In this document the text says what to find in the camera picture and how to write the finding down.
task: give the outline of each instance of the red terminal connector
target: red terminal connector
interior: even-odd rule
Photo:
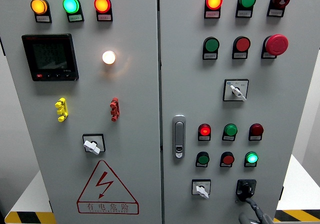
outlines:
[[[119,109],[119,101],[118,98],[114,97],[110,103],[110,108],[111,108],[111,115],[112,118],[111,120],[113,122],[115,122],[116,120],[118,120],[119,116],[120,116],[120,109]]]

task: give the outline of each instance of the white switch handle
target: white switch handle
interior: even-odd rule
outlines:
[[[205,198],[205,199],[209,199],[209,195],[208,195],[208,193],[205,191],[205,188],[204,188],[204,187],[198,187],[198,186],[196,186],[195,188],[196,188],[197,193],[198,193],[200,196],[202,196],[202,197]]]
[[[232,93],[234,93],[234,95],[240,98],[243,102],[247,100],[238,88],[235,88],[233,85],[230,85],[230,88],[232,89]]]
[[[85,143],[83,144],[83,146],[85,148],[89,148],[89,151],[91,153],[94,153],[96,155],[98,155],[100,153],[100,148],[97,147],[97,144],[94,142],[89,142],[89,141],[85,141]]]

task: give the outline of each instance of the gray metal panel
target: gray metal panel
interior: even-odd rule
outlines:
[[[94,0],[80,0],[85,21],[77,23],[68,23],[63,0],[47,1],[52,24],[35,22],[31,0],[0,0],[0,35],[57,222],[161,223],[157,0],[111,0],[112,23],[97,22]],[[33,82],[21,41],[31,33],[71,33],[79,81]],[[102,62],[106,50],[116,53],[113,66]],[[61,97],[69,110],[63,123],[55,109]],[[103,133],[106,152],[86,153],[84,133]],[[138,201],[139,215],[78,213],[77,199],[101,159]]]
[[[319,50],[319,0],[291,0],[284,17],[266,17],[270,0],[256,0],[252,18],[235,18],[237,0],[223,0],[221,18],[204,20],[205,0],[160,0],[165,223],[238,223],[241,212],[256,219],[248,204],[235,203],[238,179],[256,179],[253,199],[273,216]],[[282,33],[289,48],[275,60],[261,60],[264,39]],[[247,60],[232,60],[233,41],[251,40]],[[218,60],[202,60],[203,41],[220,42]],[[225,79],[247,78],[247,102],[223,102]],[[185,157],[172,155],[172,118],[184,115]],[[211,141],[198,142],[198,126],[212,127]],[[222,141],[228,123],[238,126],[235,142]],[[249,127],[261,123],[260,142],[249,142]],[[196,168],[197,153],[210,155]],[[232,168],[220,157],[233,152]],[[244,168],[256,151],[256,168]],[[209,200],[191,195],[192,179],[211,179]]]

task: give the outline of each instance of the yellow indicator light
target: yellow indicator light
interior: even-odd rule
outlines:
[[[48,4],[46,0],[32,0],[31,9],[36,14],[44,14],[48,10]]]
[[[94,7],[100,13],[106,13],[111,8],[110,0],[94,0]]]
[[[110,50],[104,52],[104,54],[102,55],[102,60],[106,63],[106,64],[113,64],[116,60],[116,54]]]
[[[205,0],[209,9],[219,9],[222,5],[222,0]]]

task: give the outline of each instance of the green indicator light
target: green indicator light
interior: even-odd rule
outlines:
[[[235,134],[237,134],[238,129],[237,126],[235,124],[228,124],[225,126],[224,128],[224,132],[228,135],[228,136],[234,136]]]
[[[245,159],[248,163],[256,163],[258,161],[258,155],[255,152],[249,152],[246,154]]]
[[[63,0],[63,8],[68,13],[76,13],[79,10],[80,4],[78,0]]]
[[[255,1],[256,0],[240,0],[240,4],[245,8],[249,8],[255,4]]]
[[[219,42],[215,38],[211,38],[205,43],[205,47],[209,52],[214,52],[219,48]]]
[[[199,162],[200,164],[207,164],[207,163],[209,162],[209,157],[207,157],[207,156],[201,156],[201,157],[199,157],[198,162]]]

